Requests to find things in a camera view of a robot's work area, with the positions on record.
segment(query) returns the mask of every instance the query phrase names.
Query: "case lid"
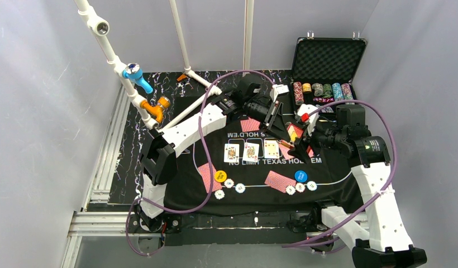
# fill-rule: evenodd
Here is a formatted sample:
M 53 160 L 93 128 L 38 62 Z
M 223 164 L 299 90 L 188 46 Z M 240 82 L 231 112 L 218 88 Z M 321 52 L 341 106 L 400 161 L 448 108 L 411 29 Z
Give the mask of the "case lid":
M 300 37 L 293 59 L 295 80 L 339 80 L 350 82 L 361 61 L 365 39 Z

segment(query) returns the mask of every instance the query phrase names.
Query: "black marble table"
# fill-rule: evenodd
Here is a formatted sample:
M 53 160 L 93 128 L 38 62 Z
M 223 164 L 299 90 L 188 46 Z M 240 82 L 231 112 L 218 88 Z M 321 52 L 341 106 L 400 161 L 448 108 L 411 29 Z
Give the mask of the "black marble table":
M 217 77 L 229 71 L 197 71 L 196 73 L 205 80 L 212 82 Z M 292 83 L 290 70 L 264 70 L 262 71 L 272 78 L 275 84 Z M 182 73 L 147 73 L 144 77 L 155 89 L 151 95 L 146 95 L 145 91 L 137 87 L 139 93 L 146 96 L 147 100 L 154 105 L 161 96 L 175 102 L 176 97 L 201 96 L 205 92 L 202 84 L 193 79 L 184 79 L 178 82 L 176 79 Z M 233 88 L 237 86 L 241 75 L 231 76 L 218 83 L 221 89 Z M 262 89 L 268 89 L 269 83 L 264 82 Z M 163 126 L 170 122 L 174 114 L 173 106 L 165 111 Z M 127 122 L 122 136 L 122 142 L 117 159 L 117 167 L 113 176 L 109 204 L 130 204 L 136 196 L 141 196 L 143 191 L 143 180 L 140 177 L 140 165 L 138 156 L 142 149 L 142 144 L 148 136 L 148 129 L 145 127 L 137 109 L 130 104 L 127 115 Z

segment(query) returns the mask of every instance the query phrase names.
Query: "blue faucet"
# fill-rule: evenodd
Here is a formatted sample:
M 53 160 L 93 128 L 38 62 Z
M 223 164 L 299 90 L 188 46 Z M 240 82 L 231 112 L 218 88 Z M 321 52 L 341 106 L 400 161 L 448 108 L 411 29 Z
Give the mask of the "blue faucet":
M 122 77 L 129 79 L 137 85 L 144 88 L 145 93 L 150 94 L 154 91 L 152 86 L 145 81 L 144 72 L 140 69 L 140 65 L 137 63 L 129 63 L 122 72 Z

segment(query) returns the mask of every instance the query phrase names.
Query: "orange faucet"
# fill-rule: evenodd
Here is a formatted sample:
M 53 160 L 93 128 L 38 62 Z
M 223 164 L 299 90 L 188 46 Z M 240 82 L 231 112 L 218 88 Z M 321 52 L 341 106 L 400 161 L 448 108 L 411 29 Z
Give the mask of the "orange faucet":
M 161 123 L 163 121 L 163 111 L 170 107 L 170 100 L 166 97 L 160 97 L 155 106 L 150 105 L 148 101 L 144 100 L 140 103 L 140 107 L 155 116 L 155 120 Z

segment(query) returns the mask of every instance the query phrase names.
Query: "red button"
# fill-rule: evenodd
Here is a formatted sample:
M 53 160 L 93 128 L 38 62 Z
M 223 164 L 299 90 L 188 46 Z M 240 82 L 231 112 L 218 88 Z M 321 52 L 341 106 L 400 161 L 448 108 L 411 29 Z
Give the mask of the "red button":
M 306 122 L 306 121 L 308 121 L 308 119 L 309 119 L 308 114 L 307 114 L 307 113 L 304 113 L 304 114 L 302 115 L 302 121 L 303 121 L 303 122 Z

